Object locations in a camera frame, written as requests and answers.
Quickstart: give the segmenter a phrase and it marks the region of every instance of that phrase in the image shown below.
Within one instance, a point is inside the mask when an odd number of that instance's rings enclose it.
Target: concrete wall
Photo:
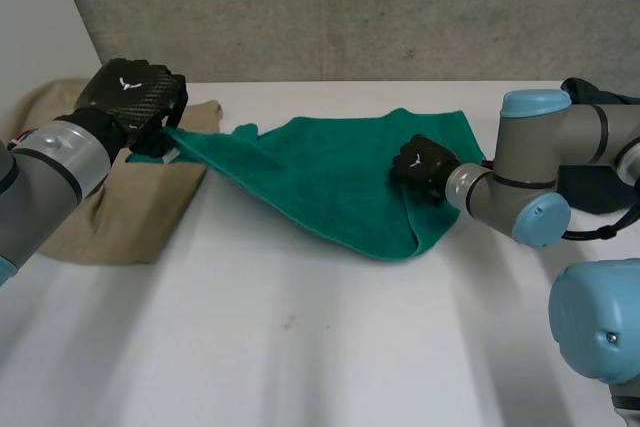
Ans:
[[[0,115],[40,84],[99,68],[73,0],[0,0]]]
[[[192,81],[562,79],[640,94],[640,0],[75,0]]]

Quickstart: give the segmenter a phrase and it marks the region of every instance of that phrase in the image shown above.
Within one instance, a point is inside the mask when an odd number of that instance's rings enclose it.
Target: black cable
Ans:
[[[635,183],[634,189],[636,197],[640,200],[640,179]],[[615,237],[622,229],[633,225],[640,220],[640,202],[631,206],[626,214],[613,225],[605,225],[597,230],[573,231],[567,230],[562,236],[565,240],[585,241],[585,240],[608,240]]]

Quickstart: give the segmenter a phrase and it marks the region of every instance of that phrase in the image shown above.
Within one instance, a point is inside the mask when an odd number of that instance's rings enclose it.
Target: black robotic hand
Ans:
[[[424,135],[416,134],[393,159],[391,178],[422,194],[432,204],[445,200],[449,175],[460,165],[456,154]]]
[[[174,146],[162,133],[177,127],[188,96],[185,78],[146,60],[113,59],[91,79],[78,97],[75,112],[58,120],[93,134],[113,160],[118,151],[161,157]]]

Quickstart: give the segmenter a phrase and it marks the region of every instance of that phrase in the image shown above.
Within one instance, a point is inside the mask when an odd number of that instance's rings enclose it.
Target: gray wall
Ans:
[[[75,0],[191,81],[562,79],[640,93],[640,0]]]

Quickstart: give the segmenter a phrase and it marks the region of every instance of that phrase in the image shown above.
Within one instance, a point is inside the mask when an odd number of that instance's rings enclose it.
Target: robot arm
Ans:
[[[610,166],[640,192],[640,108],[572,105],[561,90],[511,92],[500,112],[493,170],[460,163],[445,147],[417,135],[394,159],[392,174],[427,201],[446,201],[534,248],[561,238],[608,239],[638,220],[635,206],[614,226],[568,232],[571,210],[556,192],[561,164]],[[582,262],[560,274],[549,297],[551,331],[565,361],[609,384],[616,411],[636,426],[639,289],[640,259]]]
[[[435,144],[417,137],[404,147],[405,153],[395,159],[396,176],[418,188],[429,184],[431,198],[446,199],[534,248],[558,241],[569,226],[569,204],[556,193],[561,164],[609,165],[632,186],[640,177],[638,106],[571,105],[561,90],[505,96],[493,170],[451,160],[440,152],[444,147],[427,149],[426,143]],[[416,165],[413,154],[420,150],[426,161]],[[604,229],[600,234],[610,238],[615,232]]]
[[[120,149],[153,157],[171,149],[162,121],[177,127],[186,102],[184,77],[115,59],[89,82],[72,114],[11,150],[0,143],[0,285],[99,188]]]

